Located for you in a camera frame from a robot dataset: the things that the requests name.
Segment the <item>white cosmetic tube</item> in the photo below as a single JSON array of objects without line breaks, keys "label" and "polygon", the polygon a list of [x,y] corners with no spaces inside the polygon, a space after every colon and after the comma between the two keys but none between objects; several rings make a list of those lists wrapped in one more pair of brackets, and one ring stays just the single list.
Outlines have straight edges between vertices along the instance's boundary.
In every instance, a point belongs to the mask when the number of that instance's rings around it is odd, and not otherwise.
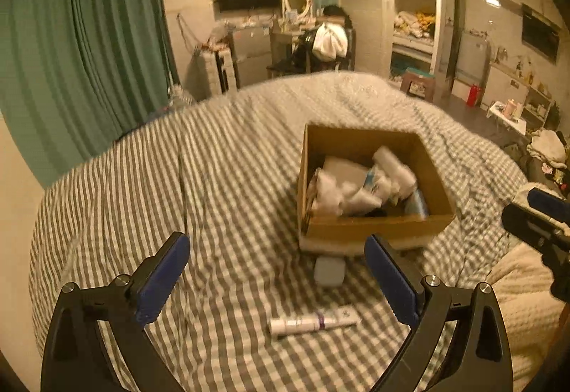
[{"label": "white cosmetic tube", "polygon": [[344,328],[358,324],[361,317],[351,306],[315,311],[310,314],[297,315],[290,318],[271,319],[269,324],[272,337],[283,337],[327,329]]}]

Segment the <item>white earbuds case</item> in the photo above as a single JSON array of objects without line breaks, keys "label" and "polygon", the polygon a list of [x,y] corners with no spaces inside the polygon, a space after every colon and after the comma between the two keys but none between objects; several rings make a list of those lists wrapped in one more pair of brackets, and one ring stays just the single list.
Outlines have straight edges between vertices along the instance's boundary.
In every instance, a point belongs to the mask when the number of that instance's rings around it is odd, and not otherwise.
[{"label": "white earbuds case", "polygon": [[343,284],[346,274],[346,262],[343,258],[319,256],[315,260],[314,280],[322,287],[339,287]]}]

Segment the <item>cream fleece blanket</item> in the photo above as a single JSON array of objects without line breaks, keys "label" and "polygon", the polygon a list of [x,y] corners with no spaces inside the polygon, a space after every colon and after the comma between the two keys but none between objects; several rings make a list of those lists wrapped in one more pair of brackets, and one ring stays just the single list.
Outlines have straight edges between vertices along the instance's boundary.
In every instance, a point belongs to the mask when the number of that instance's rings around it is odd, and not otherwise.
[{"label": "cream fleece blanket", "polygon": [[522,391],[538,372],[560,328],[564,303],[551,294],[552,271],[541,254],[516,238],[490,271],[509,342],[513,389]]}]

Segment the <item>small white side table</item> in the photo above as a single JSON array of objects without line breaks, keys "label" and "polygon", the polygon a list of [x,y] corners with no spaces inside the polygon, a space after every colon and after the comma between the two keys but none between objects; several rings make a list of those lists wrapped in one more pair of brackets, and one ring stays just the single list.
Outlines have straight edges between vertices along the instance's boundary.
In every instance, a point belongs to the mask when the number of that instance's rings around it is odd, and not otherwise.
[{"label": "small white side table", "polygon": [[494,117],[498,122],[501,122],[508,129],[518,132],[519,135],[524,136],[527,133],[528,123],[522,116],[517,114],[518,105],[508,100],[506,103],[497,101],[494,102],[487,109],[487,117]]}]

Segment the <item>blue white packet in box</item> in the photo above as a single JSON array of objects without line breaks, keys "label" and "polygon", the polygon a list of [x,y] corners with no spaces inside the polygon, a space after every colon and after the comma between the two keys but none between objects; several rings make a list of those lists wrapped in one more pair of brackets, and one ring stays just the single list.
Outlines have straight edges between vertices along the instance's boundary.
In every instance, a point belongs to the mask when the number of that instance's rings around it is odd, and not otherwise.
[{"label": "blue white packet in box", "polygon": [[426,219],[429,216],[427,204],[420,189],[416,189],[405,201],[405,215]]}]

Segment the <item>red fire extinguisher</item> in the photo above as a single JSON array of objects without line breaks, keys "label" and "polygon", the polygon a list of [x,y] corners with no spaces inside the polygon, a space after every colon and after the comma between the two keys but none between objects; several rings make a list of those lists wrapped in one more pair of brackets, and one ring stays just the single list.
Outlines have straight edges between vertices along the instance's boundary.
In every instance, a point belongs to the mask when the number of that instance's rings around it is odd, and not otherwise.
[{"label": "red fire extinguisher", "polygon": [[470,87],[470,91],[468,92],[468,98],[466,101],[467,106],[469,106],[470,108],[475,108],[479,104],[481,90],[482,88],[476,84]]}]

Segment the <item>white wrapped bottle in box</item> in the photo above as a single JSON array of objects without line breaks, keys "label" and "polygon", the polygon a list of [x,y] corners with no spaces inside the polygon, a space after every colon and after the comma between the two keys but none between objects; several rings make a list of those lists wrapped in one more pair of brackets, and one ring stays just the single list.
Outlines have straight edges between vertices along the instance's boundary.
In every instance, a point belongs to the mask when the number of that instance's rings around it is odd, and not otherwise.
[{"label": "white wrapped bottle in box", "polygon": [[398,197],[407,199],[418,188],[418,179],[414,172],[401,162],[387,146],[380,146],[374,153],[375,166],[397,186]]}]

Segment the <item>brown plastic stool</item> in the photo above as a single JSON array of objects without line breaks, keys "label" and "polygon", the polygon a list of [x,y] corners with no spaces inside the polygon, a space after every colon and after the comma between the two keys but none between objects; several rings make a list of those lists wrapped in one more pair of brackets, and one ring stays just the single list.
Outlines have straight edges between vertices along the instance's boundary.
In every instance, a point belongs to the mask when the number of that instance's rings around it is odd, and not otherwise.
[{"label": "brown plastic stool", "polygon": [[436,78],[413,67],[408,67],[402,75],[400,90],[405,94],[427,102],[433,102],[436,90]]}]

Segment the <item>grey checked bed quilt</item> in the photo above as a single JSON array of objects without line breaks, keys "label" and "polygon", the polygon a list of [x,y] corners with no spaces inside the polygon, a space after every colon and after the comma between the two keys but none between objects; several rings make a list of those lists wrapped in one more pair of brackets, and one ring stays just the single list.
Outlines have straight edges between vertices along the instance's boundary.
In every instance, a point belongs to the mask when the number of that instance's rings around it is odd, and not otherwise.
[{"label": "grey checked bed quilt", "polygon": [[[169,235],[190,263],[148,333],[187,391],[366,391],[407,336],[364,261],[318,287],[297,246],[304,127],[316,122],[415,132],[456,208],[411,254],[452,286],[484,280],[509,251],[501,211],[525,175],[491,141],[436,106],[361,73],[271,80],[155,120],[49,187],[31,244],[36,342],[61,287],[108,284]],[[358,324],[272,337],[271,319],[351,306]]]}]

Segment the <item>brown cardboard box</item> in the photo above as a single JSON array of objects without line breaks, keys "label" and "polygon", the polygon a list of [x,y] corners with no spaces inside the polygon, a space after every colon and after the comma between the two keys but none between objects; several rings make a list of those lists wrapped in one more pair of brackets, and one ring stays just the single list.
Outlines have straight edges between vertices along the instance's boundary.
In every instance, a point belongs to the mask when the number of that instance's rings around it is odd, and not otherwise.
[{"label": "brown cardboard box", "polygon": [[[406,199],[398,197],[397,186],[373,161],[380,146],[391,149],[414,172],[428,218],[405,215]],[[297,182],[301,250],[357,256],[372,234],[396,249],[422,247],[454,217],[455,207],[419,135],[306,125]]]}]

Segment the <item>white open wardrobe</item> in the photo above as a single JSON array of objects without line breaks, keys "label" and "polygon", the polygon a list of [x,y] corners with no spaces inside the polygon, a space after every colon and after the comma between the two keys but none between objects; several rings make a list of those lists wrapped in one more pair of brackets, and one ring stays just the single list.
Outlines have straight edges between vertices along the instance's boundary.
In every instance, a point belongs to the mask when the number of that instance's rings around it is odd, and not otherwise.
[{"label": "white open wardrobe", "polygon": [[454,29],[454,0],[339,0],[356,31],[357,72],[395,79],[415,67],[442,85]]}]

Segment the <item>white garment on chair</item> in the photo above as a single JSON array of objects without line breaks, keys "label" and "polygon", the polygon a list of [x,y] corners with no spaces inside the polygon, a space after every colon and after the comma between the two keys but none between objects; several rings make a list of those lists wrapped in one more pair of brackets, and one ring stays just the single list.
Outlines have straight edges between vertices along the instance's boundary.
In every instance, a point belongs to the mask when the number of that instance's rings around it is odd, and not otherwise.
[{"label": "white garment on chair", "polygon": [[323,62],[347,56],[349,44],[346,31],[336,23],[321,23],[315,33],[312,53]]}]

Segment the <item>white stacked boxes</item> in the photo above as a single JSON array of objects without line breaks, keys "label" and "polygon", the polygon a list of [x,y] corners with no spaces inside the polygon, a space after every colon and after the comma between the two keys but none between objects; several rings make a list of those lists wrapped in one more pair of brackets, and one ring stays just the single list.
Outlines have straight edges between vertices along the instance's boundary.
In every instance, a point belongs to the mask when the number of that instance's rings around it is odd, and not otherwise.
[{"label": "white stacked boxes", "polygon": [[202,50],[200,65],[208,98],[235,93],[238,90],[233,56],[228,47]]}]

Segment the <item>white oval vanity mirror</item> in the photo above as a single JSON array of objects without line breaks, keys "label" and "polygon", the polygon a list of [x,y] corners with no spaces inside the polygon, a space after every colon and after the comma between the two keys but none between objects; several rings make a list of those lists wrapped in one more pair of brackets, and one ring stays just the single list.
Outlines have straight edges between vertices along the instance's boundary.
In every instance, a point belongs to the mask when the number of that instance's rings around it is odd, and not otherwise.
[{"label": "white oval vanity mirror", "polygon": [[282,0],[284,18],[288,23],[299,23],[310,17],[313,0]]}]

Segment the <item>silver mini fridge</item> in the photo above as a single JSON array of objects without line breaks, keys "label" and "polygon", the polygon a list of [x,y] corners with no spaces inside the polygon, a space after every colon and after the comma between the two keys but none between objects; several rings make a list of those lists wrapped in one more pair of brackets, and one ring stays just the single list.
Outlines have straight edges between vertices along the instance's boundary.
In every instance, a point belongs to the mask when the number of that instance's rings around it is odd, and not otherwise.
[{"label": "silver mini fridge", "polygon": [[262,83],[271,64],[270,30],[267,27],[236,28],[230,34],[230,48],[240,88]]}]

